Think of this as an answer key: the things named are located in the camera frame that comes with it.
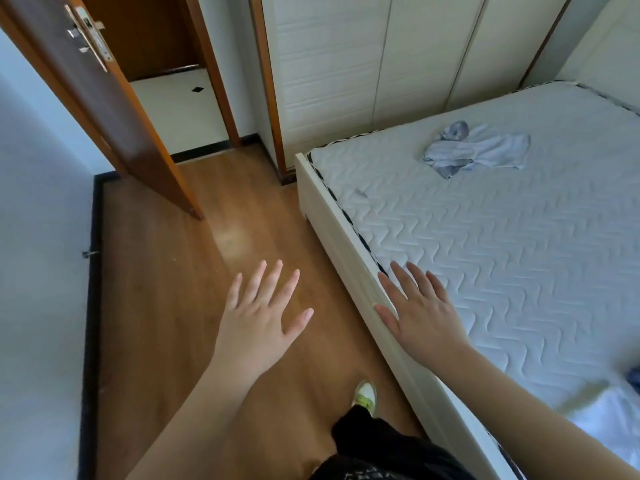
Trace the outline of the person's right hand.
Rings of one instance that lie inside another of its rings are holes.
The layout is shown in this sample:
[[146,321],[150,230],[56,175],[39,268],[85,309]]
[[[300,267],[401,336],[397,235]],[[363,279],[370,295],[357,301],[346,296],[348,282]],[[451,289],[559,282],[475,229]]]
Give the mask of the person's right hand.
[[446,368],[455,363],[456,354],[470,349],[468,335],[457,311],[452,307],[437,307],[428,300],[428,274],[412,262],[408,262],[406,271],[413,275],[422,293],[422,305],[393,305],[390,300],[390,286],[398,285],[388,275],[378,274],[379,282],[393,313],[400,319],[403,328],[402,341],[396,341],[414,361],[441,375]]

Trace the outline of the person's left hand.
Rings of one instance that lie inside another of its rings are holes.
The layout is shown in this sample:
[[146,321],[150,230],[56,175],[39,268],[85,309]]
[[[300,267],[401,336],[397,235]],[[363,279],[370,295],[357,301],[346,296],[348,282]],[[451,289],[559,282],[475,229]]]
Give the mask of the person's left hand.
[[282,318],[300,281],[300,270],[295,269],[281,289],[275,290],[268,306],[260,306],[260,284],[269,274],[266,268],[267,262],[261,260],[246,284],[242,283],[242,306],[226,311],[225,304],[211,359],[212,370],[246,383],[254,383],[272,368],[295,341],[284,339]]

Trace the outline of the person's right forearm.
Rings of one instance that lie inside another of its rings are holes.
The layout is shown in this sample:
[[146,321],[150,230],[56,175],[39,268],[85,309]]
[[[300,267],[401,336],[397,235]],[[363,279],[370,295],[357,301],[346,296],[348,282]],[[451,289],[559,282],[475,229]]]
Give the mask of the person's right forearm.
[[640,472],[519,386],[473,348],[430,369],[464,402],[529,480],[640,480]]

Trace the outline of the person's left forearm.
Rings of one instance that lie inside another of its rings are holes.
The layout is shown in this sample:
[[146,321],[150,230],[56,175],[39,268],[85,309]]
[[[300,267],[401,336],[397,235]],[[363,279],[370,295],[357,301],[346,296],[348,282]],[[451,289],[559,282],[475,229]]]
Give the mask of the person's left forearm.
[[251,387],[281,357],[213,358],[126,480],[196,480],[203,476]]

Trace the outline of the white and green shoe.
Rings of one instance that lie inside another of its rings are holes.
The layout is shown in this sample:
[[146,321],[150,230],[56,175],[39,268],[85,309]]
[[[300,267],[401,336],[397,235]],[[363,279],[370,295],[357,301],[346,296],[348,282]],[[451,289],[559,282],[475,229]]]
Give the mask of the white and green shoe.
[[351,402],[351,407],[359,406],[365,409],[370,416],[374,416],[377,405],[377,392],[372,382],[362,380],[356,387]]

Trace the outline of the white quilted mattress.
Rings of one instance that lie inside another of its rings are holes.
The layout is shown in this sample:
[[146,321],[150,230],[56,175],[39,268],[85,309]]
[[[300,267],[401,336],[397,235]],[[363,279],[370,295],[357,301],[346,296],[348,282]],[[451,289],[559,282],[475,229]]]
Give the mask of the white quilted mattress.
[[[524,169],[420,158],[464,120],[531,136]],[[640,365],[640,116],[548,82],[304,154],[379,272],[439,277],[472,345],[557,408]]]

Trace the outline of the black trousers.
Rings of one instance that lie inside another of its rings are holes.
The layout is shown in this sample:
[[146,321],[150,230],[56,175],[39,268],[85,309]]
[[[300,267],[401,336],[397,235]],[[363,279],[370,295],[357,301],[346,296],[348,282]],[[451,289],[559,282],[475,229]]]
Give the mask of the black trousers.
[[337,451],[308,480],[475,480],[444,448],[398,432],[363,406],[351,407],[331,434]]

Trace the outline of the crumpled light blue garment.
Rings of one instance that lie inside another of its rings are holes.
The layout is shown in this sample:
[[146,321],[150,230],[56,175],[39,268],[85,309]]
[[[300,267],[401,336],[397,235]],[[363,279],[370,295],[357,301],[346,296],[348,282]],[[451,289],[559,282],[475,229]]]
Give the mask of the crumpled light blue garment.
[[530,147],[528,134],[459,120],[441,129],[420,160],[448,180],[476,167],[524,169]]

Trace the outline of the white sliding-door wardrobe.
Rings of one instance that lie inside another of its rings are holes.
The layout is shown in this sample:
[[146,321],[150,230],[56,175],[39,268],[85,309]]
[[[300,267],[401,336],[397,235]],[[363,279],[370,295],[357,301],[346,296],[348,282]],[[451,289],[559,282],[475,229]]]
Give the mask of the white sliding-door wardrobe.
[[274,158],[515,90],[570,0],[247,0]]

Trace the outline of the white crumpled cloth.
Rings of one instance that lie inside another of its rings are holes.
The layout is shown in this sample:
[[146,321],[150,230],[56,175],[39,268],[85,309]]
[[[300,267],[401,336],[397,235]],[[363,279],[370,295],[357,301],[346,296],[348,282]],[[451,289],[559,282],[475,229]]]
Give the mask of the white crumpled cloth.
[[640,395],[625,378],[588,383],[557,411],[640,471]]

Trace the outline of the brown wooden door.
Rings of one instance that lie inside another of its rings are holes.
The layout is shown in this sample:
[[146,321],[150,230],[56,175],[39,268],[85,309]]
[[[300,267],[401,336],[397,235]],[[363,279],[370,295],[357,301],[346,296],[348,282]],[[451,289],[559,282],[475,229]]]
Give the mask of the brown wooden door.
[[[109,72],[78,51],[64,4],[89,29]],[[198,220],[204,214],[162,144],[83,0],[0,0],[0,27],[43,76],[121,176],[130,176]]]

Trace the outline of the white bed headboard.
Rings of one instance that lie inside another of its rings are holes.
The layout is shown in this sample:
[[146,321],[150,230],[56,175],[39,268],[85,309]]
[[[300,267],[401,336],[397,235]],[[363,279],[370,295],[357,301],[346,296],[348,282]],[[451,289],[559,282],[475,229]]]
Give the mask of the white bed headboard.
[[610,0],[556,76],[640,116],[640,0]]

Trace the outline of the white wooden bed frame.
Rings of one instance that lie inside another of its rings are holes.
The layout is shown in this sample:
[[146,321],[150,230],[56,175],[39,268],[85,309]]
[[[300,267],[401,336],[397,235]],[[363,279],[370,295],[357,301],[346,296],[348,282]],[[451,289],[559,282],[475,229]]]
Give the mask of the white wooden bed frame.
[[428,437],[477,480],[518,480],[499,445],[455,394],[398,345],[373,309],[391,306],[379,267],[307,157],[295,156],[300,209],[309,220]]

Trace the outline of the brown wooden door frame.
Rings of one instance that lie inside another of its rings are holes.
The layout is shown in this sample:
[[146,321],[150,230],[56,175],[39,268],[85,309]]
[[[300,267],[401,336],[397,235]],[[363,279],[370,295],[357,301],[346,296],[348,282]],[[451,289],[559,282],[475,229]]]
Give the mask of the brown wooden door frame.
[[240,143],[198,0],[83,2],[169,154]]

